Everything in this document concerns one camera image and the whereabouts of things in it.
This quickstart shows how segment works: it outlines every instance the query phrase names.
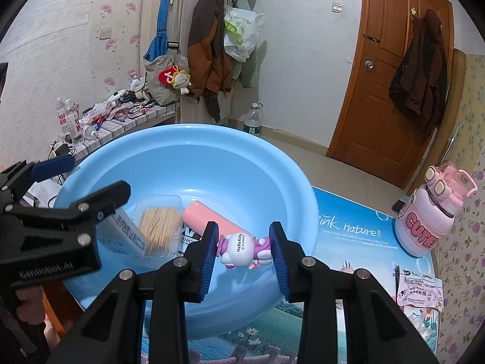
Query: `bottle handle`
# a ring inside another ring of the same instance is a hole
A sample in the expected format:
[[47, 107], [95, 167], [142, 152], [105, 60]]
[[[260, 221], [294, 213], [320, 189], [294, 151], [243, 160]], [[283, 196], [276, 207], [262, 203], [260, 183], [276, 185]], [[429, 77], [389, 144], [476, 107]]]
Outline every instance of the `bottle handle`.
[[469, 175], [468, 172], [466, 172], [465, 170], [458, 170], [460, 173], [462, 173], [463, 175], [465, 175], [465, 177], [468, 179], [468, 182], [470, 182], [472, 185], [473, 185], [473, 189], [471, 189], [468, 193], [467, 193], [467, 197], [470, 197], [473, 193], [475, 193], [477, 190], [478, 190], [478, 186], [477, 184], [475, 183], [475, 181], [472, 179], [472, 177]]

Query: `orange and brown jacket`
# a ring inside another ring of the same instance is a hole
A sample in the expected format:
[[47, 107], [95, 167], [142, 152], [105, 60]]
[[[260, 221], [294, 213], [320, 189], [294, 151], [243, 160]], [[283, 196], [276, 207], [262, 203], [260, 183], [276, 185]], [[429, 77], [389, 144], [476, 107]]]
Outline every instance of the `orange and brown jacket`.
[[199, 0], [193, 10], [187, 58], [193, 96], [217, 97], [232, 86], [232, 65], [224, 52], [224, 0]]

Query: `dark brown coat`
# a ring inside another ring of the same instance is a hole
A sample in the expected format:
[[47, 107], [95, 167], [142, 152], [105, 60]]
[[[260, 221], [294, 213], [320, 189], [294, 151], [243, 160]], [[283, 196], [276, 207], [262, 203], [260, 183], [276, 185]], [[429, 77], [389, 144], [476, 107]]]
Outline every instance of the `dark brown coat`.
[[189, 34], [189, 60], [195, 97], [217, 97], [232, 87], [232, 66], [224, 52], [224, 0], [199, 0]]
[[414, 19], [414, 38], [389, 91], [393, 103], [419, 127], [431, 131], [441, 123], [446, 103], [446, 55], [441, 21], [428, 9]]

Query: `blue table mat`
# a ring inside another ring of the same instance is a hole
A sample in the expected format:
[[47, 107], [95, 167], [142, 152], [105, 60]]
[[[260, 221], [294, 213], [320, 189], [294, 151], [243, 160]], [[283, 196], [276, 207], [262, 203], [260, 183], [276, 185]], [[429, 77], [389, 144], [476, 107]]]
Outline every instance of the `blue table mat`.
[[[352, 272], [368, 269], [382, 286], [395, 295], [393, 270], [396, 265], [415, 273], [434, 276], [431, 256], [416, 259], [404, 252], [392, 230], [393, 218], [369, 207], [314, 188], [319, 209], [319, 236], [314, 257], [330, 268]], [[407, 308], [409, 319], [421, 315], [418, 308]], [[246, 356], [260, 356], [276, 349], [280, 361], [292, 362], [297, 356], [303, 317], [302, 304], [289, 304], [282, 299], [274, 308], [244, 327], [226, 334], [189, 341], [191, 354], [205, 360], [222, 360], [234, 350]], [[343, 310], [337, 309], [338, 364], [346, 363], [346, 341]], [[419, 331], [432, 351], [437, 345], [438, 314], [433, 311]], [[147, 355], [149, 341], [143, 340], [142, 353]]]

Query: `blue plastic basin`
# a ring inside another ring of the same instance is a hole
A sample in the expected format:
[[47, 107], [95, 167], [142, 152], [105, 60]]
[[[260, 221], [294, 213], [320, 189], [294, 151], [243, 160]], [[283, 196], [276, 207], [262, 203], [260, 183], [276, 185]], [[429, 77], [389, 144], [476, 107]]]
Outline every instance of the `blue plastic basin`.
[[[55, 206], [68, 207], [119, 180], [132, 187], [124, 206], [128, 214], [143, 194], [177, 194], [183, 206], [199, 200], [256, 237], [266, 237], [270, 224], [280, 221], [290, 240], [313, 253], [318, 208], [312, 187], [290, 157], [260, 138], [211, 125], [138, 131], [84, 160], [63, 185]], [[120, 270], [147, 271], [102, 244], [99, 255], [100, 271], [65, 281], [85, 308]], [[208, 338], [242, 327], [280, 298], [272, 265], [227, 269], [216, 259], [204, 302], [186, 304], [187, 336]]]

